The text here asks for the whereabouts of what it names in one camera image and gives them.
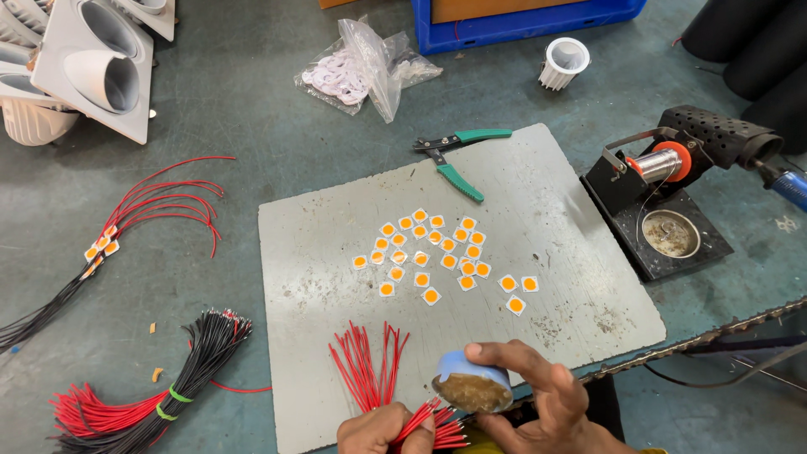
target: blue soldering iron handle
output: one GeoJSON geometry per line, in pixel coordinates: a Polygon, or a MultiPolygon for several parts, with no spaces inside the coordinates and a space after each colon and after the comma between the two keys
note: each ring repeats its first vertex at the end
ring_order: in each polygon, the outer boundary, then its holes
{"type": "Polygon", "coordinates": [[[785,172],[771,185],[787,200],[807,212],[807,179],[796,172],[785,172]]]}

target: wire cutter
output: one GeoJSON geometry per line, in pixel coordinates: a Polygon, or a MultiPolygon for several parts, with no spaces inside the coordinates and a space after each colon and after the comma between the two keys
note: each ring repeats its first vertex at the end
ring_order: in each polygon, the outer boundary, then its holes
{"type": "Polygon", "coordinates": [[[433,141],[427,141],[423,137],[417,138],[417,144],[412,145],[412,148],[417,151],[426,152],[437,164],[437,171],[443,174],[462,194],[469,196],[477,202],[485,200],[482,192],[476,190],[467,181],[462,179],[462,176],[454,169],[454,166],[445,161],[442,152],[448,151],[449,148],[456,148],[459,143],[468,144],[482,139],[499,139],[502,137],[510,137],[512,131],[510,129],[473,129],[471,131],[455,131],[453,136],[442,137],[433,141]]]}

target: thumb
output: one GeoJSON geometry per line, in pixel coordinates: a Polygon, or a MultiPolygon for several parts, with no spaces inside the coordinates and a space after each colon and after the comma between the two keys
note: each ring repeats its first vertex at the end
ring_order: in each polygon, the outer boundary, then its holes
{"type": "Polygon", "coordinates": [[[512,424],[501,414],[477,413],[476,422],[504,452],[519,452],[521,438],[512,424]]]}
{"type": "Polygon", "coordinates": [[[434,448],[434,416],[429,416],[403,441],[401,454],[429,454],[434,448]]]}

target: black cylinder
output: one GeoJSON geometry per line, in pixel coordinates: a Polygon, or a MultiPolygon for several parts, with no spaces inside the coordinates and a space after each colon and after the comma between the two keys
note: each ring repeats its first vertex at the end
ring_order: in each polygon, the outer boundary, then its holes
{"type": "Polygon", "coordinates": [[[750,101],[807,61],[807,0],[792,0],[726,66],[725,84],[750,101]]]}
{"type": "Polygon", "coordinates": [[[765,28],[790,0],[709,0],[681,36],[701,60],[727,63],[765,28]]]}
{"type": "Polygon", "coordinates": [[[784,137],[780,153],[807,152],[807,63],[751,104],[741,118],[784,137]]]}

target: black wire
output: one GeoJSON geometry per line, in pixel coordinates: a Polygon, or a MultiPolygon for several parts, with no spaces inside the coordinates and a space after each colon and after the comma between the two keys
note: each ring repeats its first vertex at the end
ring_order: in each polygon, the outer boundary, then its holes
{"type": "MultiPolygon", "coordinates": [[[[252,322],[238,317],[232,311],[211,309],[203,312],[191,325],[182,328],[190,335],[191,347],[185,365],[174,382],[174,391],[193,399],[252,333],[252,322]]],[[[189,404],[168,394],[160,407],[164,413],[178,416],[189,404]]],[[[68,431],[53,438],[57,440],[61,454],[135,454],[145,451],[170,423],[153,411],[125,430],[86,437],[77,437],[68,431]]]]}
{"type": "Polygon", "coordinates": [[[101,255],[102,253],[98,253],[95,258],[87,262],[82,268],[82,272],[78,273],[76,277],[70,280],[70,282],[68,282],[68,284],[46,305],[6,326],[0,327],[0,354],[32,338],[34,334],[40,332],[47,326],[59,311],[70,302],[70,299],[78,292],[78,289],[90,278],[87,276],[85,279],[82,279],[82,276],[90,269],[96,258],[101,255]]]}
{"type": "Polygon", "coordinates": [[[790,164],[791,166],[796,167],[798,170],[801,170],[801,173],[802,173],[802,174],[807,174],[807,172],[805,172],[805,170],[804,170],[804,169],[802,169],[801,167],[799,167],[799,165],[798,165],[798,164],[796,164],[795,162],[793,162],[793,161],[789,160],[787,156],[784,156],[784,155],[780,154],[780,155],[779,155],[779,157],[780,157],[780,158],[782,158],[782,159],[784,159],[784,160],[785,160],[785,161],[786,161],[788,164],[790,164]]]}

